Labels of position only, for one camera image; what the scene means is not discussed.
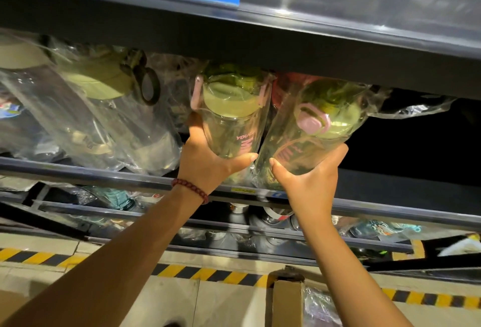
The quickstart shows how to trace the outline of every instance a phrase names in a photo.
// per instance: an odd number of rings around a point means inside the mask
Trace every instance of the person's right hand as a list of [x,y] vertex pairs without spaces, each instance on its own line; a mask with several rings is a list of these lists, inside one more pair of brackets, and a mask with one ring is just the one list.
[[292,210],[302,228],[332,225],[331,210],[337,186],[337,167],[346,156],[347,145],[330,152],[313,170],[292,175],[279,161],[271,158],[272,173],[289,197]]

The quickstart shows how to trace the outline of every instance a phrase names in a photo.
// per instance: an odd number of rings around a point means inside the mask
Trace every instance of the black carrying loop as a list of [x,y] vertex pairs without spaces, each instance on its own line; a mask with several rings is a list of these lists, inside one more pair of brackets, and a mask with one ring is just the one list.
[[[157,104],[160,100],[161,94],[161,85],[160,80],[157,74],[153,69],[150,67],[146,67],[147,65],[147,56],[144,51],[139,50],[131,50],[128,55],[128,59],[133,61],[132,65],[128,63],[123,63],[120,65],[120,68],[126,74],[132,75],[135,80],[134,85],[134,92],[135,97],[137,100],[141,101],[143,104],[148,106],[153,106]],[[142,82],[146,78],[149,78],[150,82],[152,83],[152,98],[146,99],[143,88]]]

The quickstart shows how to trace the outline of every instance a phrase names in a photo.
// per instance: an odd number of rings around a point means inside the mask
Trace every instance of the beige floor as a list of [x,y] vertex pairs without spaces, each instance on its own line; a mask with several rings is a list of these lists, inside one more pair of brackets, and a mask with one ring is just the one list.
[[[87,255],[98,246],[69,240],[0,233],[0,248]],[[177,252],[166,252],[161,262],[260,274],[285,266]],[[317,271],[312,267],[306,269]],[[32,298],[67,271],[58,267],[3,262],[0,263],[0,290],[21,293]],[[472,285],[384,275],[376,275],[375,278],[383,288],[481,296],[481,287]],[[260,327],[265,325],[266,292],[264,288],[151,276],[124,319],[122,327],[162,327],[169,321],[180,321],[184,326],[195,327]],[[481,325],[481,310],[396,304],[416,327]]]

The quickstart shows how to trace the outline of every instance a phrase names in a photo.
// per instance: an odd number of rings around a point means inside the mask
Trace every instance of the yellow and black striped tape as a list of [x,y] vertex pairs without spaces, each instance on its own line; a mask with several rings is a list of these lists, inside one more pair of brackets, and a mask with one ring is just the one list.
[[[0,249],[0,262],[23,263],[30,265],[73,267],[87,256],[61,255],[50,252],[22,251],[18,249]],[[252,274],[239,271],[218,270],[206,267],[185,266],[158,263],[152,275],[161,277],[178,277],[201,281],[213,281],[224,284],[246,285],[250,287],[270,288],[275,275]],[[436,307],[458,307],[481,309],[481,298],[474,296],[421,293],[409,290],[383,288],[382,291],[392,300],[406,304],[430,305]]]

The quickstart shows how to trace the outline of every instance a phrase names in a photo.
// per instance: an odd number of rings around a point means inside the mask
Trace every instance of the bracelet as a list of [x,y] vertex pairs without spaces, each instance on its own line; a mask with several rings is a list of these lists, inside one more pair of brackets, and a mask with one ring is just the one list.
[[202,203],[202,205],[204,204],[207,204],[209,202],[209,197],[208,195],[203,192],[201,189],[199,189],[197,186],[195,186],[194,184],[190,183],[189,181],[187,180],[183,180],[183,179],[173,179],[172,180],[172,187],[176,186],[176,185],[183,185],[183,186],[186,186],[188,187],[190,190],[194,191],[195,193],[199,194],[199,196],[204,199],[204,202]]

